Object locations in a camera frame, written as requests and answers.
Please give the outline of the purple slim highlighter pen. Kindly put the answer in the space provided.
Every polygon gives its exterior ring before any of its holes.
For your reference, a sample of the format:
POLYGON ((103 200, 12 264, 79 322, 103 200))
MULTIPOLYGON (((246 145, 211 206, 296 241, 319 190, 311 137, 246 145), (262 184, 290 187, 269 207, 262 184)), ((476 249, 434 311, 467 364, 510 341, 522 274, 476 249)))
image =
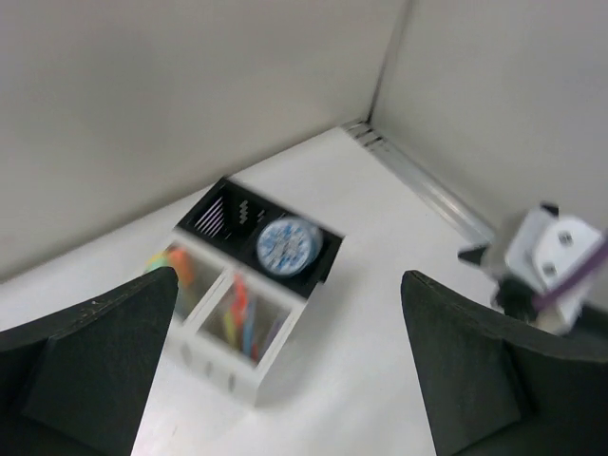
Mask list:
POLYGON ((276 338, 276 335, 280 331, 280 329, 283 325, 283 322, 284 322, 284 318, 278 317, 272 324, 270 330, 268 331, 268 333, 264 339, 264 343, 262 345, 262 350, 259 353, 259 359, 262 359, 262 357, 265 355, 267 350, 269 350, 271 344, 273 343, 274 339, 276 338))

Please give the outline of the yellow slim highlighter pen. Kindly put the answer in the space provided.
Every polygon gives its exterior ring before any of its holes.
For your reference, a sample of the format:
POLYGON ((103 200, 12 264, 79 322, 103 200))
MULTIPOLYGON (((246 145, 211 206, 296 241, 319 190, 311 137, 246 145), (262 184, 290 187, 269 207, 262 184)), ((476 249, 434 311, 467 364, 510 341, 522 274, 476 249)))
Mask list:
POLYGON ((222 327, 226 342, 233 349, 238 349, 238 328, 230 310, 226 311, 222 317, 222 327))

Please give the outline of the orange capped grey highlighter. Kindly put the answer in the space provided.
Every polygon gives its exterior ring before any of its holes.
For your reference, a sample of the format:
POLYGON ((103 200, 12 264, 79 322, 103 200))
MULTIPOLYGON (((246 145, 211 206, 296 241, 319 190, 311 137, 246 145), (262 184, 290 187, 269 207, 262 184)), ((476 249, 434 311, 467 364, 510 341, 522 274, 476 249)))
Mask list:
POLYGON ((195 271, 189 254, 182 248, 171 248, 165 251, 165 257, 176 271, 180 285, 191 287, 195 279, 195 271))

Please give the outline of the orange slim highlighter pen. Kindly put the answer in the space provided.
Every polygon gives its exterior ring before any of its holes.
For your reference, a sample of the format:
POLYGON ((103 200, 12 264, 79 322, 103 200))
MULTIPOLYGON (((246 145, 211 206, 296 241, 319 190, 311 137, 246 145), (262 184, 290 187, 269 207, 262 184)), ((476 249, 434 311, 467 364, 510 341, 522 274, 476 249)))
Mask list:
POLYGON ((235 287, 235 296, 236 297, 235 297, 235 301, 232 305, 232 314, 233 314, 234 321, 237 325, 237 334, 239 335, 240 347, 241 347, 243 320, 245 317, 245 311, 246 311, 247 304, 251 298, 248 295, 244 280, 240 275, 235 275, 234 287, 235 287))

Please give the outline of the blue lidded round tub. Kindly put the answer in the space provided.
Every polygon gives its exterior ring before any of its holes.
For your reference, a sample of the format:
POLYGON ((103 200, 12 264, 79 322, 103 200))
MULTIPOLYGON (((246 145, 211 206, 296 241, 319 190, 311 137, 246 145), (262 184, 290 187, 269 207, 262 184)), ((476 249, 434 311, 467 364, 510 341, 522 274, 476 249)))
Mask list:
POLYGON ((317 225, 304 218, 278 218, 260 232, 256 257, 266 272, 292 277, 317 259, 322 245, 323 235, 317 225))

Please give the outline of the blue slim highlighter pen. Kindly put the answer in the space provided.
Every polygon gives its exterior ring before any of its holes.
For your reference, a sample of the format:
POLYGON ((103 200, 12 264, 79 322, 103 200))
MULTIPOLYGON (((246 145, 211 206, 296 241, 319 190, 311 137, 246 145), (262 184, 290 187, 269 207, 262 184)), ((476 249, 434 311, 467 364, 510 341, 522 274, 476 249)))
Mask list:
POLYGON ((256 324, 257 303, 254 298, 250 299, 243 320, 241 351, 250 359, 257 360, 257 348, 255 342, 255 324, 256 324))

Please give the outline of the green capped highlighter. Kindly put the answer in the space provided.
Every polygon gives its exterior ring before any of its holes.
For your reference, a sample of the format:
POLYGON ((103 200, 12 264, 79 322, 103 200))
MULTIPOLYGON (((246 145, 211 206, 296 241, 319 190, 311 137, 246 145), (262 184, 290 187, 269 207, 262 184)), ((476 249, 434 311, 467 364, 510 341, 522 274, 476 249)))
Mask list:
POLYGON ((171 267, 171 262, 168 258, 167 251, 161 251, 158 254, 152 256, 145 264, 144 273, 147 274, 151 271, 162 267, 171 267))

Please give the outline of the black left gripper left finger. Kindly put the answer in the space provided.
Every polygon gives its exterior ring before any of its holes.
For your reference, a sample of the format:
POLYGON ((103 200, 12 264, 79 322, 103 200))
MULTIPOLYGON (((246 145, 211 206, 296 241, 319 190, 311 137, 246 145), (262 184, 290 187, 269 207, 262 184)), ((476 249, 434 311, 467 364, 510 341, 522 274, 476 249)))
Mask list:
POLYGON ((2 454, 130 454, 178 290, 162 267, 3 331, 2 454))

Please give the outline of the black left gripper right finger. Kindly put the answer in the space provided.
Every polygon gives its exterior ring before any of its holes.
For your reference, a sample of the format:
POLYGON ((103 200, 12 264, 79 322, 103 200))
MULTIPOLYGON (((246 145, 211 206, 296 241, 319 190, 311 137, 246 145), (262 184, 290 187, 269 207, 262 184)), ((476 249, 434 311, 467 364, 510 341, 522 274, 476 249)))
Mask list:
POLYGON ((556 336, 418 271, 401 283, 408 339, 440 455, 603 455, 607 315, 556 336))

